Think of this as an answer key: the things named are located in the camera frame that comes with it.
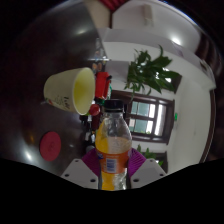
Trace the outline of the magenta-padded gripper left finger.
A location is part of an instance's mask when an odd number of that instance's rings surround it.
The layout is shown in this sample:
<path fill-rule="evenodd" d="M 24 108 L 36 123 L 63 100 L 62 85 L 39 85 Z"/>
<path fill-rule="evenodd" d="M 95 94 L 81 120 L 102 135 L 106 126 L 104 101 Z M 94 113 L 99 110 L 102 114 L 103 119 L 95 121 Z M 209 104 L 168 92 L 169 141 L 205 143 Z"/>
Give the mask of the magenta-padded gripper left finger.
<path fill-rule="evenodd" d="M 82 159 L 74 159 L 61 177 L 83 188 L 98 189 L 100 171 L 96 149 L 93 148 Z"/>

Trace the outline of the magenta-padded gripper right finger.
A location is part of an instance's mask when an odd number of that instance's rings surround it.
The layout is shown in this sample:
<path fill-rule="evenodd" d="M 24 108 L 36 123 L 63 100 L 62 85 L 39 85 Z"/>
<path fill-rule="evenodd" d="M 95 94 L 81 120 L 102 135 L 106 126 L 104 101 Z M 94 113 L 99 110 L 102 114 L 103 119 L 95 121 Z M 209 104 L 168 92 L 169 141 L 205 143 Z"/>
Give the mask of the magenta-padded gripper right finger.
<path fill-rule="evenodd" d="M 146 159 L 136 149 L 131 150 L 127 171 L 131 189 L 143 187 L 166 176 L 153 158 Z"/>

